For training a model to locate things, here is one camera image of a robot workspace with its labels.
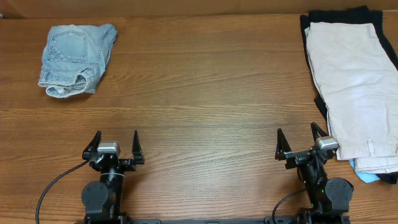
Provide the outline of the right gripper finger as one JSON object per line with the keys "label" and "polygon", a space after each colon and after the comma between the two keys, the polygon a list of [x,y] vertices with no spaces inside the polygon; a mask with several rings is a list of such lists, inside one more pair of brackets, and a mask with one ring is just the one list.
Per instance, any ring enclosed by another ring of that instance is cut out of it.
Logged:
{"label": "right gripper finger", "polygon": [[310,124],[310,127],[312,130],[312,136],[314,141],[316,141],[320,137],[328,136],[328,134],[324,132],[324,130],[322,130],[322,128],[319,127],[319,125],[316,122],[312,122]]}
{"label": "right gripper finger", "polygon": [[286,160],[287,156],[292,153],[289,143],[281,128],[277,130],[277,145],[275,150],[275,160]]}

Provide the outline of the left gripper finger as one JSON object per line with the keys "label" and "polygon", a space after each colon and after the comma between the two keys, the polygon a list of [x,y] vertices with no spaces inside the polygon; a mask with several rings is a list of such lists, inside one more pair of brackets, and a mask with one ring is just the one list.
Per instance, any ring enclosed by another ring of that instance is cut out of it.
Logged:
{"label": "left gripper finger", "polygon": [[98,130],[94,136],[94,138],[91,140],[91,142],[86,146],[86,148],[83,150],[82,153],[82,159],[83,160],[90,160],[92,154],[94,152],[98,151],[98,146],[101,142],[101,131]]}
{"label": "left gripper finger", "polygon": [[133,144],[132,144],[132,155],[134,159],[143,159],[143,153],[141,145],[139,144],[139,136],[137,130],[134,132]]}

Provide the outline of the beige khaki shorts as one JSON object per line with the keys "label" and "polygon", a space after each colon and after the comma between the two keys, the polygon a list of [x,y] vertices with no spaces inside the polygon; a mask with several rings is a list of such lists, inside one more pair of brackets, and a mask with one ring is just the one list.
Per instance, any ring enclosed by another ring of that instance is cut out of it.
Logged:
{"label": "beige khaki shorts", "polygon": [[357,172],[397,172],[397,69],[373,24],[313,22],[305,34],[338,159]]}

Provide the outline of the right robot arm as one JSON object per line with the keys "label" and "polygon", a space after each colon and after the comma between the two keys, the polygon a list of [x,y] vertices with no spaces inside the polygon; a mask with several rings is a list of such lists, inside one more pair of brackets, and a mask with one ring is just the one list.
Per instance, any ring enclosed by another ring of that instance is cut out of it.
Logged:
{"label": "right robot arm", "polygon": [[[310,124],[314,145],[307,151],[293,152],[283,131],[277,130],[275,159],[285,161],[286,169],[296,169],[304,188],[283,199],[274,207],[272,223],[349,223],[345,215],[353,197],[354,187],[346,179],[328,178],[324,165],[334,158],[338,143],[315,122]],[[301,208],[294,216],[278,217],[276,211],[286,200],[306,192],[310,208]]]}

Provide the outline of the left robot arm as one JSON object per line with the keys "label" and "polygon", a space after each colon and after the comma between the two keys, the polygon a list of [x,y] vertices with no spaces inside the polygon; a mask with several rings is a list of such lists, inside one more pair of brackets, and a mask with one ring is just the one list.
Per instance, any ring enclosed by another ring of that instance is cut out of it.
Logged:
{"label": "left robot arm", "polygon": [[100,173],[99,181],[90,182],[81,193],[85,206],[85,223],[131,223],[130,216],[121,211],[123,183],[126,172],[136,171],[145,163],[137,131],[132,142],[132,157],[120,158],[116,141],[101,140],[98,131],[82,153],[82,159]]}

